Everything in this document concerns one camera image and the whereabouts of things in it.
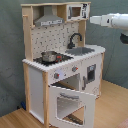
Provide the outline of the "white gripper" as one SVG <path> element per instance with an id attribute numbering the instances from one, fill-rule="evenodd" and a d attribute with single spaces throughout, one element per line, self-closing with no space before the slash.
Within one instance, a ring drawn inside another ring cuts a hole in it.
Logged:
<path id="1" fill-rule="evenodd" d="M 93 23 L 93 24 L 101 25 L 101 20 L 102 20 L 101 16 L 90 17 L 90 23 Z"/>

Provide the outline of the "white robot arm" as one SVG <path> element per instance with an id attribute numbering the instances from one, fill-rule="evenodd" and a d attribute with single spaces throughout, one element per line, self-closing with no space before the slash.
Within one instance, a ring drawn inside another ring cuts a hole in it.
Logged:
<path id="1" fill-rule="evenodd" d="M 121 29 L 120 41 L 128 44 L 128 14 L 110 13 L 101 16 L 92 16 L 90 22 L 103 27 Z"/>

